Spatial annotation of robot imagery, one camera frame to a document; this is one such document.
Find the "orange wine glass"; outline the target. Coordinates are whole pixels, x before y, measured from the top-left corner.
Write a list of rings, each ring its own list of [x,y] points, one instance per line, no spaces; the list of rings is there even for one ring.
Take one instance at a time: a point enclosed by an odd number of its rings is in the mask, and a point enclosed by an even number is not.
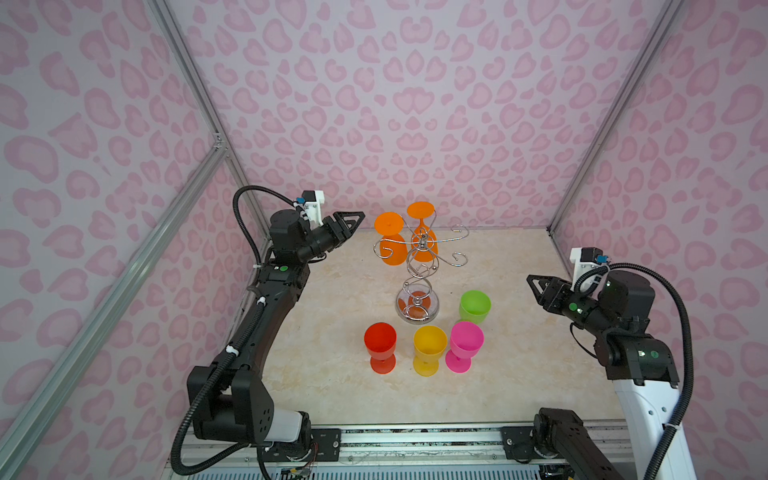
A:
[[[407,214],[418,221],[411,237],[411,246],[414,250],[413,259],[421,263],[436,260],[438,255],[437,237],[426,223],[426,220],[435,214],[434,205],[426,201],[415,202],[407,208]]]
[[[405,226],[403,218],[394,212],[380,214],[374,228],[381,236],[376,247],[379,258],[387,265],[397,266],[406,261],[408,249],[401,232]]]

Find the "green plastic wine glass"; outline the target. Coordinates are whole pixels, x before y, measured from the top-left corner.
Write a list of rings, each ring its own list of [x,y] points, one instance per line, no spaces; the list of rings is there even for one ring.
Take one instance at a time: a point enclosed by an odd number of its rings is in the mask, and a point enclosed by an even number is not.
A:
[[[492,308],[490,297],[482,291],[470,290],[465,292],[459,303],[461,321],[482,324]]]

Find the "pink plastic wine glass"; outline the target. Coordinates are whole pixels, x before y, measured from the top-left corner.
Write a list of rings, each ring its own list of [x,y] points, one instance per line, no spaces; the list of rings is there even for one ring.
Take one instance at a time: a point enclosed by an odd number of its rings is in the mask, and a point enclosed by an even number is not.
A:
[[[449,351],[445,355],[446,366],[454,373],[467,373],[484,343],[484,332],[479,325],[469,321],[456,323],[450,332]]]

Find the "red plastic wine glass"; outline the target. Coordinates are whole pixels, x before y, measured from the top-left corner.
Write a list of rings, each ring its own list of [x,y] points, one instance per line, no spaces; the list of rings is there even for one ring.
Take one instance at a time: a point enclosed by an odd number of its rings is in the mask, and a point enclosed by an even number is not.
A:
[[[388,374],[396,366],[397,332],[388,323],[371,325],[364,334],[364,345],[369,354],[369,365],[378,374]]]

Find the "yellow plastic wine glass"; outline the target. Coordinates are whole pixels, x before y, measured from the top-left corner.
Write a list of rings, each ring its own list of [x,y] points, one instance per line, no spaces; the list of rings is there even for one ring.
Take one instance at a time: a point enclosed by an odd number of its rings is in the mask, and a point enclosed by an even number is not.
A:
[[[448,338],[439,327],[420,327],[413,337],[413,368],[422,377],[430,377],[439,369],[439,361],[446,350]]]

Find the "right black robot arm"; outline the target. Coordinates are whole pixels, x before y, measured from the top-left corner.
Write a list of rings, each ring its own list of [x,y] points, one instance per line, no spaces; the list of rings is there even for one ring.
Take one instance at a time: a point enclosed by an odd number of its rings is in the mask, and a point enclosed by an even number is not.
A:
[[[656,280],[671,296],[681,323],[683,366],[647,331]],[[683,428],[694,391],[690,318],[675,287],[632,263],[601,266],[575,284],[543,275],[526,279],[536,302],[594,338],[594,355],[613,384],[641,479],[693,479],[696,472]]]

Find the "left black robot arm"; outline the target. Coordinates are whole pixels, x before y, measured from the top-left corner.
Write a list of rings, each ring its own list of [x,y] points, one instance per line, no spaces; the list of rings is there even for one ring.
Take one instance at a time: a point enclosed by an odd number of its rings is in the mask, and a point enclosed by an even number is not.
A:
[[[308,415],[277,408],[262,381],[263,370],[281,325],[308,283],[311,260],[349,240],[364,218],[359,211],[335,212],[312,227],[293,209],[272,215],[273,255],[257,274],[256,299],[211,365],[190,373],[190,409],[179,428],[178,441],[192,429],[202,440],[309,448]]]

